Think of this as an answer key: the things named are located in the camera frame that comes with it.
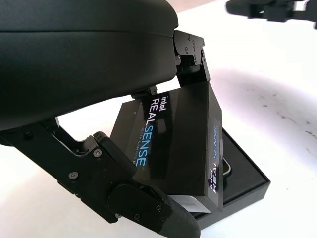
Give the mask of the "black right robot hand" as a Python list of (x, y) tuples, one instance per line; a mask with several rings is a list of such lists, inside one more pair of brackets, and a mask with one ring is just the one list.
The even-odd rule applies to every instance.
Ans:
[(317, 28), (317, 1), (308, 0), (304, 10), (296, 10), (296, 0), (229, 0), (225, 4), (229, 14), (248, 19), (265, 19), (285, 23), (289, 20), (309, 21)]

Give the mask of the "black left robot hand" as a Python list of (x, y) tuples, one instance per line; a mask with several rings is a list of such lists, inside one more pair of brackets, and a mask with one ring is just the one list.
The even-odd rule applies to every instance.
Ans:
[(3, 0), (0, 142), (35, 162), (109, 223), (123, 216), (168, 238), (198, 238), (195, 218), (154, 186), (102, 132), (73, 139), (63, 114), (157, 84), (209, 81), (204, 42), (164, 0)]

